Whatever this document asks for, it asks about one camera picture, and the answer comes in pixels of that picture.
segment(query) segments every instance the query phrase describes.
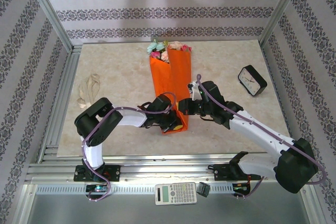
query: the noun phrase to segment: white calculator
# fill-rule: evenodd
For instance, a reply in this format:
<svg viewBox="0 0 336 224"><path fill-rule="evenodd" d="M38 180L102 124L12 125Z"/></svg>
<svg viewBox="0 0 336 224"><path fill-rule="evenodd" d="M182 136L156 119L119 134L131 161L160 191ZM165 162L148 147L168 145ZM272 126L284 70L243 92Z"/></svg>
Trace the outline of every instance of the white calculator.
<svg viewBox="0 0 336 224"><path fill-rule="evenodd" d="M176 183L155 186L155 204L187 205L197 203L196 184Z"/></svg>

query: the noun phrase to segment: black clock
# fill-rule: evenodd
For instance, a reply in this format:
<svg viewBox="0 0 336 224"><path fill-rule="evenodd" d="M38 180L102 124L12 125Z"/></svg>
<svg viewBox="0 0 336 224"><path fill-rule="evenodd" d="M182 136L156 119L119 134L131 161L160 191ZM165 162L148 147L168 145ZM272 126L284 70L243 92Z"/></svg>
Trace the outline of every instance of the black clock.
<svg viewBox="0 0 336 224"><path fill-rule="evenodd" d="M238 80L252 96L262 93L267 87L267 82L252 65L243 67L238 75Z"/></svg>

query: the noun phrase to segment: patterned wallpaper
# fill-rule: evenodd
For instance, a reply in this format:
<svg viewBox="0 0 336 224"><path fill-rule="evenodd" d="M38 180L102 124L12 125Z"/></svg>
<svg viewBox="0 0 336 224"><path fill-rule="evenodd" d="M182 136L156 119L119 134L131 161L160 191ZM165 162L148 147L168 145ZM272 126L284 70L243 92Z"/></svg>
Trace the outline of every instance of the patterned wallpaper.
<svg viewBox="0 0 336 224"><path fill-rule="evenodd" d="M50 0L74 45L256 39L279 0Z"/></svg>
<svg viewBox="0 0 336 224"><path fill-rule="evenodd" d="M37 0L0 0L0 224L43 139L67 52Z"/></svg>
<svg viewBox="0 0 336 224"><path fill-rule="evenodd" d="M290 134L309 140L328 173L316 186L328 223L336 223L335 7L335 0L291 0L264 48Z"/></svg>

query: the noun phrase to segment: orange paper bag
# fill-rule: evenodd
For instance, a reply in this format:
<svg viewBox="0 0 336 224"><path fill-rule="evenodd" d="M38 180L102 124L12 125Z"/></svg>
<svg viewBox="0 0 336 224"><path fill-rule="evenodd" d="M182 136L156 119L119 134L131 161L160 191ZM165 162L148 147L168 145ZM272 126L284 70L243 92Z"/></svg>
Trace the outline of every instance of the orange paper bag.
<svg viewBox="0 0 336 224"><path fill-rule="evenodd" d="M167 49L169 63L150 57L150 66L152 71L155 95L159 96L164 92L172 92L176 95L176 102L190 97L188 84L191 83L191 55L190 52ZM171 102L174 101L173 96L165 94ZM186 131L188 129L188 116L183 115L177 110L174 104L173 110L182 121L182 128L174 133Z"/></svg>

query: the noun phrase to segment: beige tabletop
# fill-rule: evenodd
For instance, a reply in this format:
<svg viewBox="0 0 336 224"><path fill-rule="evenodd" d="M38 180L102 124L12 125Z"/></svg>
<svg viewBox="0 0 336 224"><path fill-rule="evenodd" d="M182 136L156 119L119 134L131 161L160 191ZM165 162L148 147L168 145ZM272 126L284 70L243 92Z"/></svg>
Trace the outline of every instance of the beige tabletop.
<svg viewBox="0 0 336 224"><path fill-rule="evenodd" d="M257 120L288 136L282 112L257 40L191 41L192 79L212 80L226 101L241 105ZM85 109L77 103L79 85L93 73L100 76L96 100L107 97L114 105L137 106L155 99L146 48L149 43L83 45L62 130L58 156L81 156L81 141L74 125ZM239 83L242 67L253 65L267 81L262 94L252 97ZM162 135L158 127L116 127L103 144L105 156L159 154L224 154L264 152L232 130L190 116L186 132Z"/></svg>

